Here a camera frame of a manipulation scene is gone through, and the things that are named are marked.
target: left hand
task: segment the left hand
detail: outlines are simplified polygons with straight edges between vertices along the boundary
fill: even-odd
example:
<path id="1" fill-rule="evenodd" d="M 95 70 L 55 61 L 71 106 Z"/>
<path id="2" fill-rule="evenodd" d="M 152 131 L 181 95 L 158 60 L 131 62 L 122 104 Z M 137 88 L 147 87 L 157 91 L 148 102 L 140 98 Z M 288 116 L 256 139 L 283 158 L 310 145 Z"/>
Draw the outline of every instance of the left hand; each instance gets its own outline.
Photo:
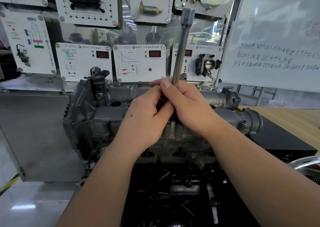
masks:
<path id="1" fill-rule="evenodd" d="M 135 157 L 135 160 L 159 140 L 174 112 L 174 107 L 169 101 L 157 112 L 156 105 L 160 96 L 161 88 L 155 86 L 134 99 L 112 142 L 112 145 Z"/>

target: whiteboard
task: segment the whiteboard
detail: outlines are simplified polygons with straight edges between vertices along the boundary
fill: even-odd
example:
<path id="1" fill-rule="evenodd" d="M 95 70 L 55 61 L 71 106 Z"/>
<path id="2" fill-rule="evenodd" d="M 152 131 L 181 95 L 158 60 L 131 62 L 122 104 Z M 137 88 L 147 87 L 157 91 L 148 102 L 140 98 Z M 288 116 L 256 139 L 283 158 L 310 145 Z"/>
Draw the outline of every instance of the whiteboard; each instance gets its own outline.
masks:
<path id="1" fill-rule="evenodd" d="M 320 0 L 242 0 L 222 82 L 320 92 Z"/>

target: digital display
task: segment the digital display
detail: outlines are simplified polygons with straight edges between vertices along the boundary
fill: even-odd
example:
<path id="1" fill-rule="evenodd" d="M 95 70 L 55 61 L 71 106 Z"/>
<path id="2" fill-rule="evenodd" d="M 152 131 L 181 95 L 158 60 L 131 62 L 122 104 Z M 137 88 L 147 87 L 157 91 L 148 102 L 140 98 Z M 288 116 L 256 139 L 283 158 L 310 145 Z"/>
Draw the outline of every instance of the digital display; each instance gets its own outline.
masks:
<path id="1" fill-rule="evenodd" d="M 109 58 L 109 52 L 97 51 L 97 58 L 99 58 L 99 59 L 108 59 Z"/>
<path id="2" fill-rule="evenodd" d="M 161 51 L 149 51 L 150 58 L 161 58 Z"/>
<path id="3" fill-rule="evenodd" d="M 191 57 L 192 56 L 192 50 L 186 50 L 186 52 L 184 53 L 185 57 Z"/>

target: engine block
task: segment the engine block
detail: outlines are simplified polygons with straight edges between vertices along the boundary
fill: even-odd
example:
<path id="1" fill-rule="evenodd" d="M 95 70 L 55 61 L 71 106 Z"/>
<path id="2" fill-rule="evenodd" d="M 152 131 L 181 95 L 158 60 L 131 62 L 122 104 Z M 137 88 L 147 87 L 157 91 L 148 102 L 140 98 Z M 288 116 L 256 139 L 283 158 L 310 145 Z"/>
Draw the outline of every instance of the engine block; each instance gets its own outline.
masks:
<path id="1" fill-rule="evenodd" d="M 96 162 L 101 150 L 112 142 L 131 101 L 149 89 L 143 88 L 142 82 L 134 86 L 108 84 L 105 80 L 108 73 L 96 70 L 86 81 L 80 81 L 63 120 L 74 150 L 89 163 Z M 231 87 L 224 87 L 222 92 L 202 90 L 201 93 L 220 117 L 243 134 L 256 134 L 262 128 L 259 113 L 248 108 L 233 111 L 238 107 L 240 98 Z M 158 142 L 144 152 L 137 163 L 191 161 L 201 164 L 215 160 L 206 140 L 172 118 Z"/>

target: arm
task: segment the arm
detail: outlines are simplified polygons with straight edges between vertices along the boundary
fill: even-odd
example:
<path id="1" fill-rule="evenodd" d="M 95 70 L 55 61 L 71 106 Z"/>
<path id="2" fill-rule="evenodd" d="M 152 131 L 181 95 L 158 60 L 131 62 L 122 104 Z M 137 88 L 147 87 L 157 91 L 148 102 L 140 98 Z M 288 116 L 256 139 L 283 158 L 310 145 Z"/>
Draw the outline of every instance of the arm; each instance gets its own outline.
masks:
<path id="1" fill-rule="evenodd" d="M 139 155 L 157 142 L 174 111 L 167 102 L 157 112 L 160 96 L 161 89 L 156 86 L 132 101 L 115 139 L 57 227 L 120 226 L 133 165 Z"/>
<path id="2" fill-rule="evenodd" d="M 168 80 L 150 83 L 155 84 L 161 84 L 180 121 L 212 145 L 222 168 L 260 225 L 319 225 L 318 185 L 220 118 L 194 85 L 180 82 L 177 89 Z"/>

